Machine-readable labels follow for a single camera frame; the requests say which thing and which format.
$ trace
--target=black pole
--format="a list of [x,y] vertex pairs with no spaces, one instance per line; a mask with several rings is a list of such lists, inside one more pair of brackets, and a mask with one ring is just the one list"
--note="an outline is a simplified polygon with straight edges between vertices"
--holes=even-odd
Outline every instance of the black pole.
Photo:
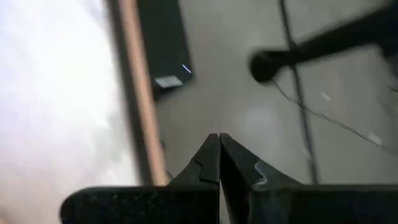
[[306,62],[360,45],[382,42],[393,36],[398,37],[396,4],[318,35],[298,44],[292,50],[259,51],[251,59],[250,69],[256,81],[267,82],[286,65]]

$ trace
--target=black plastic piece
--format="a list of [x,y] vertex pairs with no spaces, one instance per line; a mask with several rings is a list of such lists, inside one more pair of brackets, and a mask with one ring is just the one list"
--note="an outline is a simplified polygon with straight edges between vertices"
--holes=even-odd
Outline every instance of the black plastic piece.
[[217,134],[210,134],[190,163],[169,185],[220,184],[221,145]]
[[262,161],[230,135],[221,134],[220,140],[221,183],[231,223],[249,223],[255,191],[300,185]]
[[64,201],[77,223],[219,223],[220,178],[231,223],[398,223],[398,187],[302,185],[228,134],[208,136],[166,187],[100,187]]
[[219,223],[220,140],[211,134],[166,187],[99,187],[64,201],[60,218],[77,223]]

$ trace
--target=concrete floor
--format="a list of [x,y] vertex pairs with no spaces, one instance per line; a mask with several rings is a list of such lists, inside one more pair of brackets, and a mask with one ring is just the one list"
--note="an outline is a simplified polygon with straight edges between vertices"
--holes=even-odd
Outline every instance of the concrete floor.
[[[196,80],[157,105],[168,170],[177,175],[209,133],[225,132],[272,166],[309,183],[297,105],[276,88],[257,84],[247,68],[253,50],[285,47],[277,0],[180,2]],[[385,3],[287,1],[297,41]],[[299,70],[309,108],[367,138],[376,136],[378,141],[379,137],[391,150],[310,116],[321,182],[397,183],[398,157],[392,155],[398,153],[397,132],[394,116],[386,109],[396,102],[389,98],[386,85],[391,74],[377,47],[350,50],[306,63]],[[278,82],[286,94],[295,96],[287,69]]]

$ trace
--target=wooden edge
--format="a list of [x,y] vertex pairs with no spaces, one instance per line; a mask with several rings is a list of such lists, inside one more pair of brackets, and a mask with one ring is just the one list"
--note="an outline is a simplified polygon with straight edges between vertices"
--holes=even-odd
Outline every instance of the wooden edge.
[[129,66],[134,80],[137,106],[147,150],[149,169],[154,185],[168,184],[164,153],[160,145],[159,129],[150,87],[146,53],[144,51],[136,0],[119,1],[121,19],[127,45]]

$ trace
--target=wire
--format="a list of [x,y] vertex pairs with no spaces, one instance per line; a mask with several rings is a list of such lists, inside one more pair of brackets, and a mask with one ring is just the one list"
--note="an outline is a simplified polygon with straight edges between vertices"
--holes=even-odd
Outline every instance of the wire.
[[[282,14],[282,22],[284,25],[285,38],[286,38],[287,44],[288,44],[290,50],[295,50],[295,49],[297,49],[297,45],[293,41],[292,35],[290,32],[290,22],[289,22],[289,16],[287,14],[285,0],[279,0],[279,8],[280,8],[280,13]],[[294,63],[290,64],[289,67],[292,70],[293,75],[294,75],[295,89],[296,89],[296,93],[298,96],[297,104],[300,107],[300,117],[301,117],[300,120],[301,120],[302,129],[304,132],[305,145],[307,148],[308,169],[310,171],[312,183],[318,184],[319,183],[319,173],[318,173],[317,158],[315,156],[315,151],[313,149],[312,135],[311,135],[311,131],[310,131],[310,128],[308,125],[307,110],[306,110],[306,106],[304,103],[304,94],[303,94],[301,79],[300,79],[299,71],[297,71],[296,64],[294,64]]]
[[[296,104],[299,103],[297,100],[295,100],[295,99],[293,99],[293,98],[287,96],[286,93],[284,93],[284,91],[281,89],[280,85],[279,85],[275,80],[273,80],[273,82],[274,82],[274,84],[275,84],[275,87],[279,90],[279,92],[280,92],[287,100],[289,100],[289,101],[291,101],[291,102],[294,102],[294,103],[296,103]],[[339,127],[343,128],[343,129],[345,129],[345,130],[347,130],[347,131],[349,131],[349,132],[351,132],[351,133],[353,133],[353,134],[359,136],[360,138],[364,139],[365,141],[367,141],[367,142],[369,142],[369,143],[371,143],[371,144],[373,144],[373,145],[375,145],[375,146],[377,146],[377,147],[380,147],[381,149],[385,150],[388,154],[390,154],[390,155],[392,155],[392,156],[398,157],[398,152],[396,152],[395,150],[392,150],[392,149],[388,148],[388,147],[385,146],[385,145],[380,145],[380,144],[375,143],[374,141],[368,139],[367,137],[365,137],[365,136],[362,135],[361,133],[355,131],[355,129],[349,127],[348,125],[346,125],[346,124],[344,124],[344,123],[342,123],[342,122],[340,122],[340,121],[337,121],[337,120],[335,120],[335,119],[331,119],[331,118],[329,118],[328,116],[326,116],[326,115],[324,115],[324,114],[322,114],[322,113],[315,112],[314,110],[311,110],[309,107],[307,107],[307,106],[305,106],[305,105],[303,105],[303,107],[304,107],[304,109],[306,109],[308,112],[310,112],[312,115],[317,116],[317,117],[319,117],[319,118],[323,118],[323,119],[329,121],[330,123],[332,123],[332,124],[334,124],[334,125],[336,125],[336,126],[339,126]]]

